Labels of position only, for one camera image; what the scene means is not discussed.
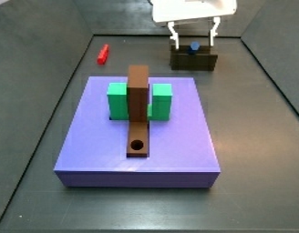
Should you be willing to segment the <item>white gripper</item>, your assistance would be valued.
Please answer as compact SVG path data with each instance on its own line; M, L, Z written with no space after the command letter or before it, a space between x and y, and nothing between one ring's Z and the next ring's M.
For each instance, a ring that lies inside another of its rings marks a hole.
M166 23L170 32L169 39L178 49L178 34L173 29L173 22L212 17L209 30L209 46L220 24L221 15L232 15L237 9L237 0L149 0L152 3L152 18L157 24Z

